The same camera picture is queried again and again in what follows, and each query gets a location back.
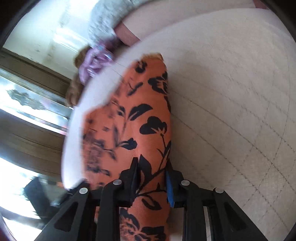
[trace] quilted fabric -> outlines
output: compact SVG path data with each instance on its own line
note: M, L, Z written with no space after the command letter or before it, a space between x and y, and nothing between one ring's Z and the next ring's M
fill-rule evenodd
M150 0L99 0L89 22L90 46L115 37L114 28L131 11Z

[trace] purple scrunchie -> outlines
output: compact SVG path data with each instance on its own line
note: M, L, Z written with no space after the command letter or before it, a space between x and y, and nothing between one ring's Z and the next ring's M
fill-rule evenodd
M79 67L79 78L83 85L87 85L89 79L98 74L103 67L112 64L114 55L111 51L114 48L113 41L101 41L86 53L84 62Z

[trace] orange fabric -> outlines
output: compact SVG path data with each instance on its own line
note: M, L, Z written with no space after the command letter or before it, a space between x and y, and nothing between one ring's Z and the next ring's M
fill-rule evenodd
M92 189L117 179L139 159L141 183L131 208L120 208L124 240L169 239L164 168L171 145L167 72L161 55L135 62L102 108L86 116L85 175Z

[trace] metal rivet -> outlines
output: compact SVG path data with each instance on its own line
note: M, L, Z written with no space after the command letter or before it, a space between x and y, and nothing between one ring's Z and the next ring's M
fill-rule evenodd
M182 184L183 186L189 186L190 181L188 181L188 180L183 180L183 181L181 182L181 184Z
M121 183L122 183L122 180L120 180L120 179L116 179L113 181L113 184L116 186L120 185Z
M87 188L80 188L79 193L80 194L85 194L87 193L89 190Z
M223 193L224 189L222 188L215 188L216 193Z

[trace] folded fabric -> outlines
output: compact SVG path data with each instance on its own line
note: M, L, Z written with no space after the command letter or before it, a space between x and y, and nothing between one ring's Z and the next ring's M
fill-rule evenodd
M139 159L140 187L131 208L120 208L122 240L169 240L165 166L171 147L168 75L160 54L125 73L104 107L85 118L83 164L91 189L119 178Z
M150 0L99 0L89 22L90 46L115 36L114 28L131 11Z
M79 67L79 78L83 85L87 85L89 79L98 74L103 67L111 65L114 58L111 51L114 50L116 41L117 39L100 41L88 50L84 62Z

